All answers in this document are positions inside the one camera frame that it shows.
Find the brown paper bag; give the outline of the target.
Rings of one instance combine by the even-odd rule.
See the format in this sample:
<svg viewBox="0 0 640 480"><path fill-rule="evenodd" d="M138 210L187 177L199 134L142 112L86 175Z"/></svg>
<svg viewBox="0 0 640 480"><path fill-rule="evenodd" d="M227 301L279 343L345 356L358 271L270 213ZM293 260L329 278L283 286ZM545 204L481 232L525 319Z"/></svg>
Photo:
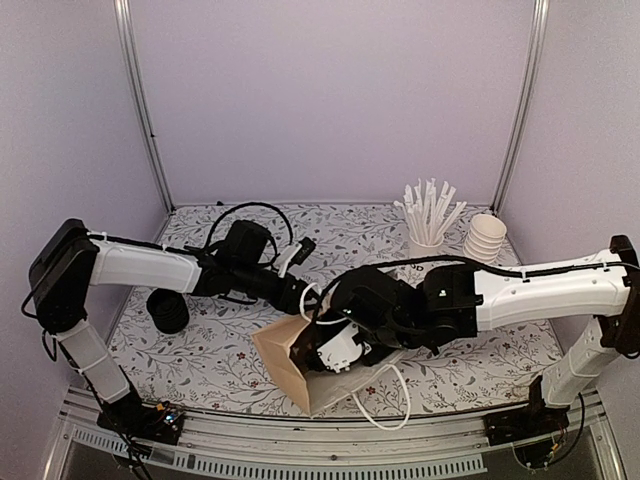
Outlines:
<svg viewBox="0 0 640 480"><path fill-rule="evenodd" d="M407 381L397 367L403 352L370 345L359 327L346 318L313 323L305 301L315 287L312 283L301 291L292 315L251 334L272 382L311 418L350 399L374 427L402 429L412 409ZM403 418L394 426L376 421L359 398L361 391L387 372L395 375L405 400Z"/></svg>

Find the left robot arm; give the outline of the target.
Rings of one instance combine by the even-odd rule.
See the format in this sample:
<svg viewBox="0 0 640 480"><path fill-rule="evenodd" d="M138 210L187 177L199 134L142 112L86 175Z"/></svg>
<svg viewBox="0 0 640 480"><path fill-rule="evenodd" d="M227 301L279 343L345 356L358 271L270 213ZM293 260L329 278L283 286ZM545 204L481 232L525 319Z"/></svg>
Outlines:
<svg viewBox="0 0 640 480"><path fill-rule="evenodd" d="M290 274L316 244L308 237L290 241L274 259L261 259L273 240L269 230L246 220L232 224L227 236L211 246L177 249L88 230L68 219L30 266L25 317L62 347L79 373L105 402L111 419L128 434L148 426L148 412L125 373L88 323L85 301L90 287L141 286L153 289L155 320L187 318L185 295L227 298L239 292L261 299L284 313L298 310L305 282Z"/></svg>

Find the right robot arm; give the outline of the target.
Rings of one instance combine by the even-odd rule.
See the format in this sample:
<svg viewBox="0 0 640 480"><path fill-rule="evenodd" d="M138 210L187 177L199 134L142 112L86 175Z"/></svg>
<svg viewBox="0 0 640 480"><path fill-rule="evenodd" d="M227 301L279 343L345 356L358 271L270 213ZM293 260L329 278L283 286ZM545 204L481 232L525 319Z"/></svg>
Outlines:
<svg viewBox="0 0 640 480"><path fill-rule="evenodd" d="M616 358L639 355L639 262L624 235L586 257L511 269L455 255L414 262L436 265L417 286L391 277L389 262L344 272L322 290L309 321L320 327L348 320L369 344L437 354L497 327L591 316L563 358L532 382L516 421L527 436L552 424Z"/></svg>

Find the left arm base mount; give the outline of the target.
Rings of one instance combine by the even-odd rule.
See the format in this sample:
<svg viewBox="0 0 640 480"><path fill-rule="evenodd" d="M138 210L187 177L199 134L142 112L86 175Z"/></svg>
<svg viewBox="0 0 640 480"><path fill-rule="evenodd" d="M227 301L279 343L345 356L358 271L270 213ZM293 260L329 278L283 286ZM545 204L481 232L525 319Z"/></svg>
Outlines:
<svg viewBox="0 0 640 480"><path fill-rule="evenodd" d="M97 425L130 438L177 445L184 425L184 409L168 400L146 404L133 383L114 401L96 396L101 409Z"/></svg>

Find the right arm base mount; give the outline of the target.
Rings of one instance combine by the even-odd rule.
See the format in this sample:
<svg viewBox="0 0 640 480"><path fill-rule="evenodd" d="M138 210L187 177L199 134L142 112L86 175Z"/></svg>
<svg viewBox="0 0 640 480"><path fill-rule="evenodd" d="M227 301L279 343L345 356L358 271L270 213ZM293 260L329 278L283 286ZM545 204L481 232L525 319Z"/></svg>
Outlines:
<svg viewBox="0 0 640 480"><path fill-rule="evenodd" d="M489 413L483 417L484 433L490 446L528 440L540 435L559 433L558 440L547 438L514 450L516 460L529 469L552 464L569 426L568 407L549 407L542 395L542 376L529 386L528 401L519 408Z"/></svg>

